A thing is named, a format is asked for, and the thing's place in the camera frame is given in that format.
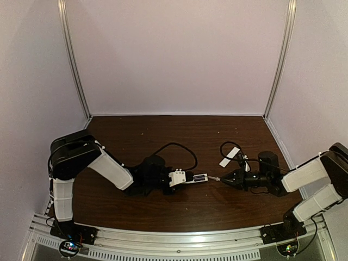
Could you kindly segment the clear handle small screwdriver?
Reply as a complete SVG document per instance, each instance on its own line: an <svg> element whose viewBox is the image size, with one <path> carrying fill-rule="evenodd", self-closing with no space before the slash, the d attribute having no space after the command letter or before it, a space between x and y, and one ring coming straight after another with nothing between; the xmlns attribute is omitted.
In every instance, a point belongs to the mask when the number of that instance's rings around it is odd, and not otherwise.
<svg viewBox="0 0 348 261"><path fill-rule="evenodd" d="M221 179L219 177L208 176L209 179L220 182Z"/></svg>

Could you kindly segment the white remote back cover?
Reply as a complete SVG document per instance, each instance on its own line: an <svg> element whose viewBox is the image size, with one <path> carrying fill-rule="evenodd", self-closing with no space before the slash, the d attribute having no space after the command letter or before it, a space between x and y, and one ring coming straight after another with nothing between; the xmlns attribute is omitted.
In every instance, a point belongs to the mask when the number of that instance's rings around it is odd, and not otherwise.
<svg viewBox="0 0 348 261"><path fill-rule="evenodd" d="M226 167L234 159L239 151L239 148L234 147L226 156L223 157L223 160L220 161L219 165L221 167Z"/></svg>

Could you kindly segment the white remote control body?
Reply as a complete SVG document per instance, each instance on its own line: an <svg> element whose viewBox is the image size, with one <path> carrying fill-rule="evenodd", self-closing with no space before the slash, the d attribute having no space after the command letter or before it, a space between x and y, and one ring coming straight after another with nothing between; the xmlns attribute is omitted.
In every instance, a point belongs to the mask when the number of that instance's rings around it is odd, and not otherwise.
<svg viewBox="0 0 348 261"><path fill-rule="evenodd" d="M197 174L197 175L189 175L186 178L185 184L194 184L194 183L202 183L208 181L208 175L206 173Z"/></svg>

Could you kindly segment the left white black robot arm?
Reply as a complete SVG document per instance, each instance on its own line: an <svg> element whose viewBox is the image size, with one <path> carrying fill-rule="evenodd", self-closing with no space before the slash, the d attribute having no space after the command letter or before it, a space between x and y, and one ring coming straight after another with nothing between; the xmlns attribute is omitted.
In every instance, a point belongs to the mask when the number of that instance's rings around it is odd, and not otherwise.
<svg viewBox="0 0 348 261"><path fill-rule="evenodd" d="M72 199L73 184L85 169L92 169L130 196L148 195L155 189L171 195L177 186L194 180L192 168L175 170L167 167L157 152L136 166L126 166L86 129L55 139L50 145L50 153L47 166L55 226L70 241L83 235L73 220Z"/></svg>

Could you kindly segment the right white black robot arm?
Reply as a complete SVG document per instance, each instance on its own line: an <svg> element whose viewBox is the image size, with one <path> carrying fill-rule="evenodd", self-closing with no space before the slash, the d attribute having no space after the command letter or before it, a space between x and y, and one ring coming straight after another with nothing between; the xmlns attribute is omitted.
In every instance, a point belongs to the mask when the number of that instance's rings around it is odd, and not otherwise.
<svg viewBox="0 0 348 261"><path fill-rule="evenodd" d="M259 170L254 172L246 170L249 160L241 152L227 159L237 161L240 168L220 180L238 190L263 187L268 193L282 197L318 180L330 180L284 214L283 232L286 234L299 232L306 220L347 199L347 147L339 142L285 174L281 173L278 156L271 151L258 154L255 161Z"/></svg>

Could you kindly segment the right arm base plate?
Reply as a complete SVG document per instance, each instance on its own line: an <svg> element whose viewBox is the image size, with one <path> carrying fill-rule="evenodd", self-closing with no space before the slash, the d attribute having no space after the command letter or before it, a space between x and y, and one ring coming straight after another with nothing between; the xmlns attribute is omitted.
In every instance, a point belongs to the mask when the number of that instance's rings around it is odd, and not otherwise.
<svg viewBox="0 0 348 261"><path fill-rule="evenodd" d="M285 229L283 223L276 225L266 224L259 229L263 244L277 243L280 241L295 239L298 236L305 235L307 230L300 226L295 231L289 232Z"/></svg>

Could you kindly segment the aluminium front rail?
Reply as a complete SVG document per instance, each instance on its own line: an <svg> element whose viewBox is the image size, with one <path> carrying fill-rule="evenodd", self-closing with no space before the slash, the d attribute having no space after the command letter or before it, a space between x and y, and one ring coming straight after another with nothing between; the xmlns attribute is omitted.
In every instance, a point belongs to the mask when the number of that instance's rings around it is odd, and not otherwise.
<svg viewBox="0 0 348 261"><path fill-rule="evenodd" d="M134 253L225 254L259 250L261 260L337 260L324 218L307 221L307 233L295 239L263 244L259 227L213 232L160 233L97 228L94 245Z"/></svg>

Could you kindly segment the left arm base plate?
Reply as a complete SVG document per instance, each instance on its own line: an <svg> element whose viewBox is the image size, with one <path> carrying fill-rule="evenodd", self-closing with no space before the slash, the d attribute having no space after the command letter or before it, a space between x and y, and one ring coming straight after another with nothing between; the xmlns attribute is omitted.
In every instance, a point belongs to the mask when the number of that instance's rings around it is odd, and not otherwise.
<svg viewBox="0 0 348 261"><path fill-rule="evenodd" d="M50 230L50 235L76 243L94 245L97 228L78 225L73 221L56 222Z"/></svg>

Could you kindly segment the right aluminium frame post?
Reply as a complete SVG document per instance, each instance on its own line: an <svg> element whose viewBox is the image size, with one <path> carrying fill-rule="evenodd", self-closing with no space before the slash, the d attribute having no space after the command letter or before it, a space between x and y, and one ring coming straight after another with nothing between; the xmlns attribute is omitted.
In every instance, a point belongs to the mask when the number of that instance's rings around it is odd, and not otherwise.
<svg viewBox="0 0 348 261"><path fill-rule="evenodd" d="M287 58L287 54L288 54L288 50L289 50L289 46L291 43L291 38L293 35L293 30L294 30L294 23L296 19L296 9L297 9L297 1L289 0L286 18L285 18L285 24L284 24L282 44L281 44L281 49L279 52L278 62L276 66L276 72L272 82L272 87L271 87L269 98L266 104L266 108L263 114L263 118L265 121L270 116L271 109L276 98L277 90L281 82L282 73L285 68L285 61Z"/></svg>

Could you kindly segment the aluminium frame post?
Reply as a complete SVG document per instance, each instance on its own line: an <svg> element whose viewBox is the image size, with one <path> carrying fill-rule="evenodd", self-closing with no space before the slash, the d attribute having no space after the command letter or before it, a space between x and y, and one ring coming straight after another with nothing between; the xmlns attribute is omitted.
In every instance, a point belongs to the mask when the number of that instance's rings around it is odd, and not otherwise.
<svg viewBox="0 0 348 261"><path fill-rule="evenodd" d="M288 50L289 50L289 46L291 43L291 38L293 35L293 30L294 30L294 23L296 19L296 9L297 9L297 1L289 0L286 18L285 18L285 24L284 24L282 44L281 44L281 49L279 52L278 62L276 66L276 72L272 82L272 87L271 87L269 98L266 104L266 108L263 114L263 118L265 121L270 116L271 109L276 98L277 90L281 82L282 73L285 68L285 61L287 58L287 54L288 54Z"/></svg>
<svg viewBox="0 0 348 261"><path fill-rule="evenodd" d="M59 18L61 22L62 32L63 32L63 38L64 43L66 47L67 57L71 69L72 78L74 81L74 85L76 88L77 96L80 101L80 104L82 106L82 111L84 114L84 117L87 120L90 120L92 118L91 112L89 110L89 106L85 97L85 93L82 87L81 78L78 71L77 61L73 49L73 42L69 27L69 18L67 15L67 8L66 8L66 1L65 0L57 0L58 4L58 13Z"/></svg>

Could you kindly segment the left aluminium frame post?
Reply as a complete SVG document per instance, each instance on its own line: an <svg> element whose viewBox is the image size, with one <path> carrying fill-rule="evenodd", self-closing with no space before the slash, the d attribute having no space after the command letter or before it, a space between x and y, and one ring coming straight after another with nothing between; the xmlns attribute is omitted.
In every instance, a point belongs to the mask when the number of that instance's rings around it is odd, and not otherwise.
<svg viewBox="0 0 348 261"><path fill-rule="evenodd" d="M77 96L80 101L80 104L82 106L82 111L84 114L84 117L87 120L90 120L92 118L91 112L89 110L89 106L85 97L85 93L82 87L81 78L78 71L77 61L73 49L73 42L69 27L69 18L67 15L67 8L66 8L66 1L65 0L57 0L58 4L58 13L59 18L61 22L62 32L63 32L63 38L64 43L66 47L67 57L71 69L72 78L74 81L74 85L76 88Z"/></svg>

